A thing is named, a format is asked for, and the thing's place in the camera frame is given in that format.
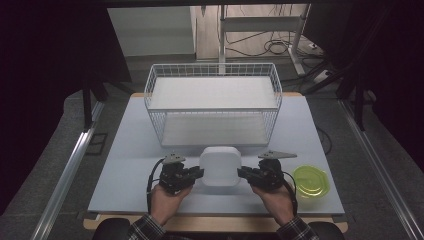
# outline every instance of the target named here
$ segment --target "wooden table edge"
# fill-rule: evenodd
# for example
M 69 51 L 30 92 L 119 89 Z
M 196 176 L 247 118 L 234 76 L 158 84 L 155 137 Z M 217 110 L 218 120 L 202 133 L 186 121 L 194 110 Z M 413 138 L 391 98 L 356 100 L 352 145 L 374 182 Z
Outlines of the wooden table edge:
M 96 219 L 84 219 L 84 228 L 94 230 L 108 218 L 126 218 L 131 223 L 141 215 L 108 215 L 98 214 Z M 335 223 L 331 216 L 302 217 L 306 223 L 331 222 L 342 232 L 348 229 L 347 222 Z M 175 232 L 275 232 L 280 226 L 272 217 L 198 217 L 175 216 L 165 225 L 167 231 Z

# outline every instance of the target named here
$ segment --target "human hand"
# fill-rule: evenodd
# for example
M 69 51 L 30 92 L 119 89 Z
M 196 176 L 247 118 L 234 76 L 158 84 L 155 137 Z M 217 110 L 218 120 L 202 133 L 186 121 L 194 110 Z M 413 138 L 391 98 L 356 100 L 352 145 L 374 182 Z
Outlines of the human hand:
M 250 186 L 253 192 L 262 199 L 265 208 L 280 226 L 285 225 L 294 218 L 293 204 L 289 191 L 285 186 L 273 191 L 264 191 L 258 187 Z
M 165 191 L 165 189 L 157 184 L 152 190 L 152 210 L 151 216 L 161 225 L 172 218 L 177 212 L 184 197 L 186 197 L 193 186 L 185 188 L 175 195 Z

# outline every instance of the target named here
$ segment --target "round plastic container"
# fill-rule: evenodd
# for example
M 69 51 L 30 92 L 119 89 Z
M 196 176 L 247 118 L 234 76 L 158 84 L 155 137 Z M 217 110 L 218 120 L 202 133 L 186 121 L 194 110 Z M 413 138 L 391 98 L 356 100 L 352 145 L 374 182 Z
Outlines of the round plastic container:
M 323 170 L 304 165 L 296 168 L 293 172 L 298 193 L 305 198 L 320 198 L 330 191 L 327 173 Z

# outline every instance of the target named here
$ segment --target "wire mesh basket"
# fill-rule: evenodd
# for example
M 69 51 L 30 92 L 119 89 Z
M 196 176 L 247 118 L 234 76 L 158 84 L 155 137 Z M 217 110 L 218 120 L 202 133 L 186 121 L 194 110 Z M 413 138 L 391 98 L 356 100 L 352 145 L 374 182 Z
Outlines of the wire mesh basket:
M 144 101 L 162 146 L 266 146 L 282 100 L 272 63 L 153 65 Z

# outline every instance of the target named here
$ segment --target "white shelf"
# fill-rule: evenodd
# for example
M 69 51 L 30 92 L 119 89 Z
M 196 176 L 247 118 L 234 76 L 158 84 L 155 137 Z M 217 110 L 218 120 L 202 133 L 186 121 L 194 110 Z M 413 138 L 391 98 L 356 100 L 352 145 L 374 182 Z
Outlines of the white shelf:
M 168 114 L 162 146 L 266 146 L 260 113 Z
M 158 77 L 154 110 L 277 109 L 269 76 Z

